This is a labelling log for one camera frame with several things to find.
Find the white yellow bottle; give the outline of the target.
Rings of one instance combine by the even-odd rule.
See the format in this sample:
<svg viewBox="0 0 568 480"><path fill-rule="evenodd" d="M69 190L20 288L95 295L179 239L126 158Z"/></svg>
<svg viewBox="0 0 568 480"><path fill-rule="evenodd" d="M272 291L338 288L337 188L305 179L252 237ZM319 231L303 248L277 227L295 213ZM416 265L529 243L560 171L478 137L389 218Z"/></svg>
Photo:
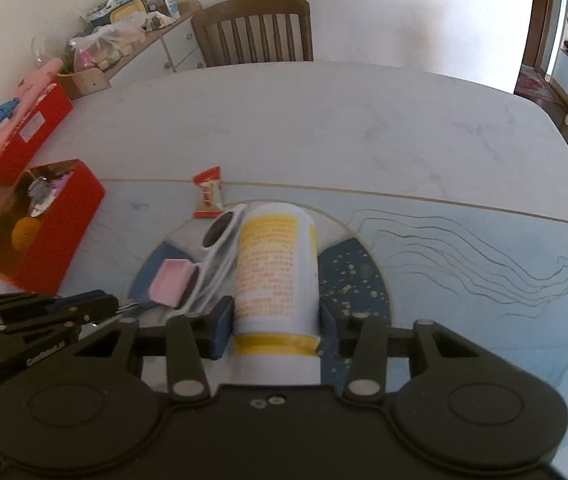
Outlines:
<svg viewBox="0 0 568 480"><path fill-rule="evenodd" d="M252 208L239 230L231 382L319 384L319 307L313 219L290 204Z"/></svg>

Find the orange fruit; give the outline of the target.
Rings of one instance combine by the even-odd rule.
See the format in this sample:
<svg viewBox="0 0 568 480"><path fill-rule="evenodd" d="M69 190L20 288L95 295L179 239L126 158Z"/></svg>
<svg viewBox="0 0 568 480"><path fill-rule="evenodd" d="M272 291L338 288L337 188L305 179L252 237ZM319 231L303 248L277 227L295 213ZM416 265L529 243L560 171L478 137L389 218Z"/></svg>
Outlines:
<svg viewBox="0 0 568 480"><path fill-rule="evenodd" d="M26 216L19 219L11 231L11 246L16 252L26 252L33 244L42 222L39 218Z"/></svg>

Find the pink card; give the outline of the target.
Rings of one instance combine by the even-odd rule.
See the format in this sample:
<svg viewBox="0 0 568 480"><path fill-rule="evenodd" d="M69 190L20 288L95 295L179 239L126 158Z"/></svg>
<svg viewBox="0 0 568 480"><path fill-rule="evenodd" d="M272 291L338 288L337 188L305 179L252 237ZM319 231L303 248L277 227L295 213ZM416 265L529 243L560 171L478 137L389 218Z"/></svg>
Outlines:
<svg viewBox="0 0 568 480"><path fill-rule="evenodd" d="M163 260L148 288L149 299L165 307L180 307L191 294L197 273L198 266L191 260Z"/></svg>

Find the red open tin box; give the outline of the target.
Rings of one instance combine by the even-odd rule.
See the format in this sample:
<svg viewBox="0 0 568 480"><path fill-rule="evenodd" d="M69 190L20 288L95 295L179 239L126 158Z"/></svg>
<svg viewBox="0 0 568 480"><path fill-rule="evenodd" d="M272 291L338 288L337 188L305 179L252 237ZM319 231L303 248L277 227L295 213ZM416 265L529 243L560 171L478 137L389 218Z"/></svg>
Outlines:
<svg viewBox="0 0 568 480"><path fill-rule="evenodd" d="M0 280L55 294L105 197L78 159L31 167L0 207Z"/></svg>

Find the white sunglasses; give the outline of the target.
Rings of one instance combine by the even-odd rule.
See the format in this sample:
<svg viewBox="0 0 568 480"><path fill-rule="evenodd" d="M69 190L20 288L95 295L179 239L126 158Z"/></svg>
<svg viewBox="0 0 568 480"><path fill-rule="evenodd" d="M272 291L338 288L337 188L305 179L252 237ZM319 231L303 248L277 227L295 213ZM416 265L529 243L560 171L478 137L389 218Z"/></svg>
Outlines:
<svg viewBox="0 0 568 480"><path fill-rule="evenodd" d="M237 255L237 242L246 204L238 204L222 212L203 234L203 260L198 266L197 281L187 300L173 309L177 313L199 314L217 293Z"/></svg>

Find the red candy wrapper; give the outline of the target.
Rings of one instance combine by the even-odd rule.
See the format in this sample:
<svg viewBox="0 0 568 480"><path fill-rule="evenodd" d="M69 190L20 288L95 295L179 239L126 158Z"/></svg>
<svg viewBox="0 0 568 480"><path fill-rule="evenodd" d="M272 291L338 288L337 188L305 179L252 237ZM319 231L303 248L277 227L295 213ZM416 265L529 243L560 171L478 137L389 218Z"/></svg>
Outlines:
<svg viewBox="0 0 568 480"><path fill-rule="evenodd" d="M221 168L211 167L192 177L192 182L199 188L199 202L193 217L196 219L217 218L224 210L221 193Z"/></svg>

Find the round silver lid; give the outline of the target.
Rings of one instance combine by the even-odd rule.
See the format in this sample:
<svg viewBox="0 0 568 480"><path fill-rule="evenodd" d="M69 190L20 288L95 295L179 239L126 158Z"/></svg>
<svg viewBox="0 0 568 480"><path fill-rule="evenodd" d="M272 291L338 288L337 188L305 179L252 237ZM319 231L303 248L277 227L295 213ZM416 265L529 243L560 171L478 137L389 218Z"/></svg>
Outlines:
<svg viewBox="0 0 568 480"><path fill-rule="evenodd" d="M36 178L28 187L29 216L33 218L45 214L52 206L58 195L58 188L54 182L45 177Z"/></svg>

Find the pink plastic bag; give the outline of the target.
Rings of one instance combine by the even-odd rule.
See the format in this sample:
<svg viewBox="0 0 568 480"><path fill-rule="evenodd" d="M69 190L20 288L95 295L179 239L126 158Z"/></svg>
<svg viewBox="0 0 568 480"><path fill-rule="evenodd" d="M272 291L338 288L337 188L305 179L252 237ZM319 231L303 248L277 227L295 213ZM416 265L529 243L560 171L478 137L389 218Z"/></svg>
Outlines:
<svg viewBox="0 0 568 480"><path fill-rule="evenodd" d="M0 186L11 186L72 110L56 77L61 58L26 75L11 99L0 104Z"/></svg>

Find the red flat box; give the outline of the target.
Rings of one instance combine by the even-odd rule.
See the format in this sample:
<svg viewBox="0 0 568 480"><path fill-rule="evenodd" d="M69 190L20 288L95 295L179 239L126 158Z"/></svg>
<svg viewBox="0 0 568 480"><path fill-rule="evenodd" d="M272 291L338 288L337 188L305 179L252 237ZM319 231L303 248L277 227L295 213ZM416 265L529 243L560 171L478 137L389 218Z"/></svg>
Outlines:
<svg viewBox="0 0 568 480"><path fill-rule="evenodd" d="M50 84L0 150L0 188L11 186L71 112L72 102L58 84Z"/></svg>

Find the wooden tray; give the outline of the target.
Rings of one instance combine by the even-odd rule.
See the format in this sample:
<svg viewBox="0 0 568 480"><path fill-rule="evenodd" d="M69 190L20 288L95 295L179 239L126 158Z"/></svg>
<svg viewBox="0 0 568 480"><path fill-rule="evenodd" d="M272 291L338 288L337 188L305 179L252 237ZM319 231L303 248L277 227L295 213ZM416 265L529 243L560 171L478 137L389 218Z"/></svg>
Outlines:
<svg viewBox="0 0 568 480"><path fill-rule="evenodd" d="M58 74L56 79L71 101L111 88L107 75L97 67L78 73Z"/></svg>

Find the glass bowl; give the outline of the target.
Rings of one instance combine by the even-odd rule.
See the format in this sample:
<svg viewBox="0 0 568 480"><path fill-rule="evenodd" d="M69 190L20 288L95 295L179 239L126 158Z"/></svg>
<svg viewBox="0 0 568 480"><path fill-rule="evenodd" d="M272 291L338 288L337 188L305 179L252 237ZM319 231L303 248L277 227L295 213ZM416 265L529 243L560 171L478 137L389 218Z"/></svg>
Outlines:
<svg viewBox="0 0 568 480"><path fill-rule="evenodd" d="M54 58L62 62L61 71L70 70L68 39L57 36L34 36L30 44L31 58L37 68L43 67Z"/></svg>

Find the white sideboard cabinet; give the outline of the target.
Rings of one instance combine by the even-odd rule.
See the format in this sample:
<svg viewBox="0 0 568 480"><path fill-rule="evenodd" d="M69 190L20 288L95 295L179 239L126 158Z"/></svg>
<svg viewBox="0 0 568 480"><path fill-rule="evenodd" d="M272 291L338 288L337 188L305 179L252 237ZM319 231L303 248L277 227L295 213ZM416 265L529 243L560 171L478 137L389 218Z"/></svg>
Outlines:
<svg viewBox="0 0 568 480"><path fill-rule="evenodd" d="M145 44L107 70L111 88L207 67L192 26L201 4L187 0L179 3L179 9L181 16L175 23L150 32Z"/></svg>

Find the clear plastic bag of items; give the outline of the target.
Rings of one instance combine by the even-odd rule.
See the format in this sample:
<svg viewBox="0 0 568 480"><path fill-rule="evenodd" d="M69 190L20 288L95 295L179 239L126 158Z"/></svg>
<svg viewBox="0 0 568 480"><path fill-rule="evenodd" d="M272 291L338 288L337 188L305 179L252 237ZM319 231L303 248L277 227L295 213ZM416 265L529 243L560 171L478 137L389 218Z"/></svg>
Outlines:
<svg viewBox="0 0 568 480"><path fill-rule="evenodd" d="M97 27L90 35L69 40L72 72L83 72L89 68L105 72L145 41L144 29L132 23L118 22Z"/></svg>

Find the wooden chair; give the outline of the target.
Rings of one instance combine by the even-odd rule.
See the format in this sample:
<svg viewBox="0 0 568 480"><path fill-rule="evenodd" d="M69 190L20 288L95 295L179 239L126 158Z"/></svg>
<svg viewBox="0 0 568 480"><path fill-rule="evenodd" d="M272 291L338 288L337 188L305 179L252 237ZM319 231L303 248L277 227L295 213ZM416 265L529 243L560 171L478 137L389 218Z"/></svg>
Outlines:
<svg viewBox="0 0 568 480"><path fill-rule="evenodd" d="M206 64L312 62L307 0L229 0L197 11L195 37Z"/></svg>

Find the yellow blue container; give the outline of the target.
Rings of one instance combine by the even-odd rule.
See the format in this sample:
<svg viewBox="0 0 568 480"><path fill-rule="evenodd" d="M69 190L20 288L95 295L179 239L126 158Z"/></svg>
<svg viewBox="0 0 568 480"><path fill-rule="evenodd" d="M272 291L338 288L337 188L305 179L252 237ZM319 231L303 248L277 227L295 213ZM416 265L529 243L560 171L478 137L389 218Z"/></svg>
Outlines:
<svg viewBox="0 0 568 480"><path fill-rule="evenodd" d="M144 0L114 0L107 10L108 24L113 24L135 12L145 12L146 4Z"/></svg>

